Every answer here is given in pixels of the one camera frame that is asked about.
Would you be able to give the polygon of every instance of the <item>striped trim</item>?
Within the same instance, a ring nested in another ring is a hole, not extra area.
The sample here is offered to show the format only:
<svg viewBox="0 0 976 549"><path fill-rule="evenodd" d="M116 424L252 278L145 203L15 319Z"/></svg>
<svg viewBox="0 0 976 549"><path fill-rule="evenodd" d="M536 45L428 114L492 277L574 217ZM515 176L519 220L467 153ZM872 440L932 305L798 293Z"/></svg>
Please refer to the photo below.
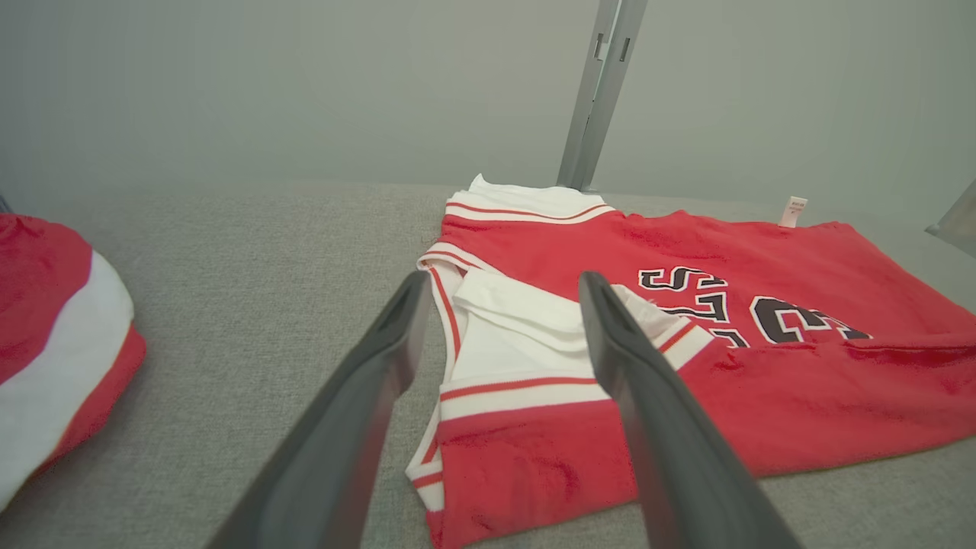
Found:
<svg viewBox="0 0 976 549"><path fill-rule="evenodd" d="M420 489L424 486L435 485L437 483L442 482L443 480L444 480L444 472L440 471L437 473L433 473L432 475L427 475L425 477L420 477L419 479L415 479L414 488Z"/></svg>
<svg viewBox="0 0 976 549"><path fill-rule="evenodd" d="M689 323L688 325L691 326L691 329L685 331L682 328L682 331L685 333L672 338L666 344L666 348L661 348L665 359L668 359L671 367L675 370L688 363L689 360L693 359L695 355L698 355L714 339L714 336L709 334L702 326L695 323Z"/></svg>
<svg viewBox="0 0 976 549"><path fill-rule="evenodd" d="M573 371L531 372L473 378L441 387L441 421L536 406L610 399L592 375Z"/></svg>
<svg viewBox="0 0 976 549"><path fill-rule="evenodd" d="M677 343L682 337L685 336L685 334L690 332L694 327L695 324L692 324L691 322L688 322L687 324L681 326L681 328L677 330L677 333L672 335L672 337L670 337L668 341L661 344L661 347L658 348L658 351L660 351L661 353L666 353L668 349L673 347L675 343Z"/></svg>
<svg viewBox="0 0 976 549"><path fill-rule="evenodd" d="M430 275L433 276L434 285L437 289L437 294L440 296L440 302L438 305L442 305L442 311L446 315L446 322L444 327L451 328L451 343L454 345L453 353L454 360L458 359L458 353L461 351L461 331L458 329L458 320L454 316L454 308L451 307L451 302L447 297L447 292L444 290L444 282L440 279L440 273L437 272L437 268L430 268Z"/></svg>
<svg viewBox="0 0 976 549"><path fill-rule="evenodd" d="M575 225L615 211L617 210L606 204L597 204L570 216L554 217L529 210L485 209L469 206L462 202L448 202L444 216L456 216L472 221L522 221L555 225Z"/></svg>
<svg viewBox="0 0 976 549"><path fill-rule="evenodd" d="M441 394L440 401L449 401L468 395L478 395L480 393L495 393L498 391L508 391L511 389L525 389L527 387L538 387L540 385L593 385L596 380L591 377L545 377L540 379L523 379L519 381L507 381L502 383L491 383L488 385L475 385L455 389Z"/></svg>
<svg viewBox="0 0 976 549"><path fill-rule="evenodd" d="M427 261L446 261L455 267L467 270L471 267L500 275L502 272L495 269L488 262L481 260L478 256L468 253L458 246L449 242L435 242L427 252L421 256L420 263Z"/></svg>

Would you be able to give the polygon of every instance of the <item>gray wall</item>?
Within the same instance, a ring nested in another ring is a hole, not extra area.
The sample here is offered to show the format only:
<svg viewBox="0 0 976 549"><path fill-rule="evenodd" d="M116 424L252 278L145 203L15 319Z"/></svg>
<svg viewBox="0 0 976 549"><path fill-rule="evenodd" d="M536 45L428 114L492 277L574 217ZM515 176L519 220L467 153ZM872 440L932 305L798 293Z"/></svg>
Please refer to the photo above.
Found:
<svg viewBox="0 0 976 549"><path fill-rule="evenodd" d="M974 178L973 0L649 0L593 186L921 228Z"/></svg>
<svg viewBox="0 0 976 549"><path fill-rule="evenodd" d="M0 190L555 182L591 0L0 0Z"/></svg>
<svg viewBox="0 0 976 549"><path fill-rule="evenodd" d="M595 0L0 0L0 190L555 181ZM650 0L594 187L874 209L976 178L973 0Z"/></svg>

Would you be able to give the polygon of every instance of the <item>red stripe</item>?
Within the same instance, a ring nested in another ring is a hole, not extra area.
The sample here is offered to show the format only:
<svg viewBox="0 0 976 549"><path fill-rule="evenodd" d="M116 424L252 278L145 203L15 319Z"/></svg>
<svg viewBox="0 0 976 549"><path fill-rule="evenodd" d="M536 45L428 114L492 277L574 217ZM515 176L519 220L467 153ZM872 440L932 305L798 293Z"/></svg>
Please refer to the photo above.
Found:
<svg viewBox="0 0 976 549"><path fill-rule="evenodd" d="M526 387L537 387L539 385L595 385L596 380L591 377L543 377L539 379L526 379L522 381L506 381L503 383L490 383L488 385L476 385L474 387L464 387L448 391L440 396L442 402L477 395L479 393L494 393L495 391L508 391L510 389L524 389Z"/></svg>
<svg viewBox="0 0 976 549"><path fill-rule="evenodd" d="M424 477L420 477L419 479L416 479L414 481L414 488L420 489L420 488L422 488L424 486L430 486L430 485L437 484L437 483L439 483L439 482L441 482L443 480L444 480L444 473L443 472L433 473L433 474L430 474L430 475L426 475Z"/></svg>
<svg viewBox="0 0 976 549"><path fill-rule="evenodd" d="M61 459L69 451L97 433L108 420L108 414L115 406L115 402L122 396L122 392L132 381L136 371L145 358L145 340L130 324L122 348L119 349L115 361L92 393L82 402L74 416L64 429L61 440L48 459L38 468L36 473L46 470L54 462Z"/></svg>
<svg viewBox="0 0 976 549"><path fill-rule="evenodd" d="M468 261L466 259L462 259L461 257L458 257L457 255L452 254L451 252L441 252L441 251L433 250L433 251L428 251L428 253L424 254L424 257L426 257L428 255L431 255L431 254L439 254L439 255L446 255L446 256L449 256L449 257L453 257L454 259L460 261L461 263L464 263L465 265L467 265L469 267L474 267L476 269L483 270L483 268L481 266L475 265L474 263L472 263L472 262L470 262L470 261Z"/></svg>
<svg viewBox="0 0 976 549"><path fill-rule="evenodd" d="M595 209L609 207L606 204L597 204L595 206L592 206L591 208L588 208L586 210L583 210L582 212L580 212L580 213L578 213L576 215L571 215L569 217L552 217L552 216L548 216L548 215L537 214L535 212L520 212L520 211L517 211L517 210L486 210L484 208L475 208L474 206L468 206L467 204L462 204L461 202L448 202L447 205L448 206L458 206L459 208L464 208L464 209L470 210L472 212L481 212L481 213L485 213L485 214L514 214L514 215L542 217L542 218L554 219L554 220L558 220L558 221L567 221L567 220L570 220L570 219L576 219L576 218L578 218L580 216L584 216L584 215L588 214L589 212L591 212L591 211L593 211Z"/></svg>
<svg viewBox="0 0 976 549"><path fill-rule="evenodd" d="M421 463L430 463L435 453L437 453L437 437L430 440L430 446L427 447L427 453L424 454L424 459L421 460Z"/></svg>
<svg viewBox="0 0 976 549"><path fill-rule="evenodd" d="M658 348L658 351L660 351L663 354L665 351L673 347L674 344L677 343L679 339L684 337L685 334L687 334L692 329L694 329L694 327L695 327L694 322L688 322L687 324L685 324L683 328L679 329L676 334L672 335L672 337L668 341L664 342L664 344Z"/></svg>
<svg viewBox="0 0 976 549"><path fill-rule="evenodd" d="M447 299L447 292L444 291L444 283L441 282L437 269L430 267L430 274L433 275L434 284L437 286L437 292L440 294L440 301L444 304L447 321L451 324L451 337L454 338L454 360L457 360L458 353L461 351L461 331L458 329L458 321L454 317L454 309L451 307L451 302ZM424 453L424 459L421 460L421 463L429 463L436 452L437 438L434 438L430 441L430 446L427 447L427 452Z"/></svg>
<svg viewBox="0 0 976 549"><path fill-rule="evenodd" d="M454 318L454 309L451 308L451 302L447 299L447 292L444 291L444 283L440 281L440 274L434 267L430 268L430 273L437 285L437 292L440 293L440 301L444 304L447 321L451 324L451 336L454 338L454 360L457 360L458 352L461 350L461 331L458 330L458 320Z"/></svg>

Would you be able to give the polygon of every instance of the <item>red fabric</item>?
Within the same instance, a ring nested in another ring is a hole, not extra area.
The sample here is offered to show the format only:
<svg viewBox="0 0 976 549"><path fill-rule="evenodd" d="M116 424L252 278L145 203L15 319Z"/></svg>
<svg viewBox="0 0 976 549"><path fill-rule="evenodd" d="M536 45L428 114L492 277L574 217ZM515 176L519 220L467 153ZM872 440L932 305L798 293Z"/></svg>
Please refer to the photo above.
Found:
<svg viewBox="0 0 976 549"><path fill-rule="evenodd" d="M122 392L125 391L133 376L136 375L136 371L139 370L144 358L145 340L134 326L130 326L129 333L126 334L125 341L122 343L122 349L119 350L112 367L92 391L92 394L82 402L81 407L71 418L67 429L64 430L64 436L61 437L55 451L38 468L39 471L53 465L104 427L105 421L108 420L108 414L111 413L115 402L122 396Z"/></svg>
<svg viewBox="0 0 976 549"><path fill-rule="evenodd" d="M719 337L679 373L758 476L976 435L976 317L850 226L610 212L575 225L448 215L442 233L440 241L504 275L574 301L580 273L598 271L663 309L695 311L685 315ZM642 284L641 271L661 270L652 280L670 282L682 267L703 273L689 274L683 288ZM718 294L724 318L703 316ZM756 304L773 298L788 308L758 316ZM782 324L771 327L770 318ZM800 341L774 343L775 330ZM736 337L748 347L728 348ZM861 337L870 339L849 339ZM616 408L601 406L595 416L573 404L442 423L445 507L427 517L435 545L458 547L633 500Z"/></svg>
<svg viewBox="0 0 976 549"><path fill-rule="evenodd" d="M438 548L554 525L636 498L612 401L453 419L440 424L437 439L445 505L427 521L437 523L431 539Z"/></svg>
<svg viewBox="0 0 976 549"><path fill-rule="evenodd" d="M0 384L41 354L61 307L91 268L92 246L77 232L0 214Z"/></svg>
<svg viewBox="0 0 976 549"><path fill-rule="evenodd" d="M976 435L969 334L728 349L679 370L759 477L925 450Z"/></svg>
<svg viewBox="0 0 976 549"><path fill-rule="evenodd" d="M826 223L785 229L726 223L683 211L661 218L609 212L575 225L474 221L444 217L449 242L504 275L577 301L580 274L598 271L662 308L698 307L697 294L649 291L641 270L683 266L728 282L729 324L751 346L767 345L749 312L755 296L823 311L873 337L973 333L976 317L924 284L852 227ZM808 334L818 337L821 334Z"/></svg>

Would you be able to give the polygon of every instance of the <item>white trim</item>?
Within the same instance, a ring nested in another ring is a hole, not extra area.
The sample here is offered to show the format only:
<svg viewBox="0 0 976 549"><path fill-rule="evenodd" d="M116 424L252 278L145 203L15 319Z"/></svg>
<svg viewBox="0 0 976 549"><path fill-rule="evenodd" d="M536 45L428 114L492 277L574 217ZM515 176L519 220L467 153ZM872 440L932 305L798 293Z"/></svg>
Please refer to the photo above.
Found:
<svg viewBox="0 0 976 549"><path fill-rule="evenodd" d="M444 471L444 463L439 459L439 455L436 455L433 461L425 463L424 465L418 465L417 467L410 467L407 469L407 478L410 479L412 483L416 479L426 477L427 475L433 475L435 473L441 473Z"/></svg>
<svg viewBox="0 0 976 549"><path fill-rule="evenodd" d="M712 339L714 339L714 336L709 334L705 328L696 325L664 352L665 359L668 359L671 367L677 371L681 366L693 359L695 355L698 355Z"/></svg>
<svg viewBox="0 0 976 549"><path fill-rule="evenodd" d="M677 315L671 315L671 317L675 319L675 323L669 326L665 331L661 332L660 335L651 339L651 343L654 344L654 347L658 349L660 349L662 345L668 343L668 340L674 337L674 334L681 331L681 328L687 326L688 323L691 322L691 320L685 317L679 317Z"/></svg>
<svg viewBox="0 0 976 549"><path fill-rule="evenodd" d="M458 246L455 246L454 244L448 242L435 242L430 248L427 249L427 252L425 252L424 255L421 256L421 259L418 261L418 265L422 261L428 261L428 262L441 261L445 263L450 263L455 267L457 267L458 269L463 269L465 271L470 269L470 265L467 265L461 261L458 261L453 257L443 255L443 254L456 255L462 260L467 261L468 263L471 263L476 267L478 267L479 269L481 269L482 271L487 271L488 273L492 273L495 275L500 275L502 273L498 269L495 269L491 265L488 265L488 262L483 261L478 256L466 252L465 250L459 248Z"/></svg>
<svg viewBox="0 0 976 549"><path fill-rule="evenodd" d="M456 216L463 219L469 219L472 221L524 221L532 223L549 223L553 225L576 225L589 221L595 217L601 216L607 212L617 211L611 206L599 206L590 211L583 209L574 212L568 216L562 218L551 218L545 217L542 214L538 214L532 211L516 211L507 210L506 211L491 211L491 212L480 212L476 210L469 210L462 206L448 205L445 208L445 216Z"/></svg>
<svg viewBox="0 0 976 549"><path fill-rule="evenodd" d="M444 483L437 482L432 485L416 488L417 494L424 502L424 506L431 513L444 510Z"/></svg>
<svg viewBox="0 0 976 549"><path fill-rule="evenodd" d="M0 385L0 510L115 364L132 318L125 285L93 251L88 281L64 303L40 355Z"/></svg>
<svg viewBox="0 0 976 549"><path fill-rule="evenodd" d="M537 379L548 379L552 377L572 377L576 379L593 379L592 372L582 373L579 370L546 370L511 372L502 375L483 375L479 377L465 377L456 381L448 381L440 386L440 394L450 393L459 389L469 389L471 387L483 387L485 385L496 385L499 383L511 383L519 381L533 381Z"/></svg>
<svg viewBox="0 0 976 549"><path fill-rule="evenodd" d="M586 385L555 383L519 389L503 389L464 395L443 401L441 421L450 421L484 413L520 410L538 406L607 401L610 397L593 380Z"/></svg>
<svg viewBox="0 0 976 549"><path fill-rule="evenodd" d="M406 474L411 481L414 481L418 477L426 475L423 473L427 469L422 469L433 462L440 461L440 448L438 448L433 455L432 461L424 463L424 456L427 455L427 450L430 445L434 443L434 438L437 436L437 423L440 421L440 401L433 407L433 413L430 415L430 419L427 421L427 428L424 429L424 436L421 437L420 443L417 445L417 450L414 452L414 456L410 458L410 462L407 464Z"/></svg>
<svg viewBox="0 0 976 549"><path fill-rule="evenodd" d="M468 190L455 192L448 200L445 215L474 221L530 221L566 225L582 223L610 211L616 210L595 194L583 194L565 187L536 189L493 185L478 174Z"/></svg>

